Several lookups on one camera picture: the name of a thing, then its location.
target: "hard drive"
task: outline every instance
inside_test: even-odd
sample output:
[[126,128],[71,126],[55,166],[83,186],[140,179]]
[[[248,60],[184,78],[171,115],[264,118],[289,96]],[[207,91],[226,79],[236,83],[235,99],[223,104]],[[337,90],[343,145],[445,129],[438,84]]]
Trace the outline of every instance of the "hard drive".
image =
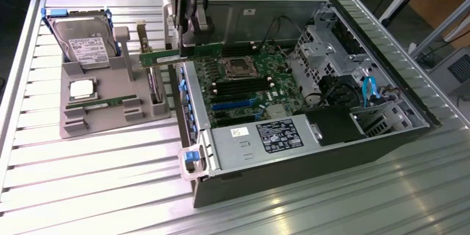
[[110,10],[68,12],[43,9],[43,21],[68,62],[79,62],[83,69],[110,66],[110,58],[120,55],[112,36]]

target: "warning label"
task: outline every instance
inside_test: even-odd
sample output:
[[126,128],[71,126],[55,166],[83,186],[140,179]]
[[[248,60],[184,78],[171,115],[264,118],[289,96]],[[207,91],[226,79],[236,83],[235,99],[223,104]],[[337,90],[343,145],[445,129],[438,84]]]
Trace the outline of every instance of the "warning label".
[[80,64],[108,62],[103,38],[68,40],[75,57]]
[[303,146],[293,119],[259,124],[256,125],[256,129],[263,141],[264,150],[270,154]]

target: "motherboard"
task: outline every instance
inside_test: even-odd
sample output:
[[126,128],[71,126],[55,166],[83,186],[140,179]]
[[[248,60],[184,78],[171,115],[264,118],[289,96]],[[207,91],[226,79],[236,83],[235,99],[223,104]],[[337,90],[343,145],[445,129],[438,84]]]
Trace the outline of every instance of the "motherboard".
[[291,116],[303,97],[279,47],[195,61],[211,127]]

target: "green circuit board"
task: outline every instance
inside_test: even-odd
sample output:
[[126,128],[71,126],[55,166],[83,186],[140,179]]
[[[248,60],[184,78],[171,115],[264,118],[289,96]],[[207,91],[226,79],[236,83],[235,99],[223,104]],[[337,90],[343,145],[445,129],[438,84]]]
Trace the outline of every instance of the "green circuit board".
[[[252,74],[252,76],[243,78],[232,76],[227,67],[227,61],[236,59],[246,59],[252,62],[255,68],[255,74]],[[294,111],[299,109],[303,101],[299,94],[299,88],[289,71],[289,64],[285,56],[282,52],[277,51],[273,47],[264,47],[251,56],[204,58],[194,61],[194,63],[212,128],[235,125],[236,123],[271,119],[273,116],[268,114],[267,108],[273,105],[277,105],[278,107],[282,105],[287,116],[291,116]],[[268,77],[271,78],[270,82],[274,83],[274,85],[271,85],[267,90],[240,93],[247,96],[247,99],[251,102],[250,106],[235,107],[226,110],[212,109],[212,106],[216,104],[240,102],[240,100],[232,100],[214,103],[212,99],[220,97],[214,91],[216,89],[214,86],[215,83]]]

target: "aluminum table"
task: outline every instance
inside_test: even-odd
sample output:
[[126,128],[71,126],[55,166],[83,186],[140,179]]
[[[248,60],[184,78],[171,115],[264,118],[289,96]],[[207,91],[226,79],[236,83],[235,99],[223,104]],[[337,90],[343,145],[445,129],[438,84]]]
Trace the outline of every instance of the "aluminum table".
[[136,20],[163,47],[162,1],[31,0],[0,107],[1,235],[469,234],[469,121],[361,1],[339,1],[443,126],[373,163],[194,209],[175,115],[60,139],[62,51],[40,20],[42,7],[108,6],[138,52]]

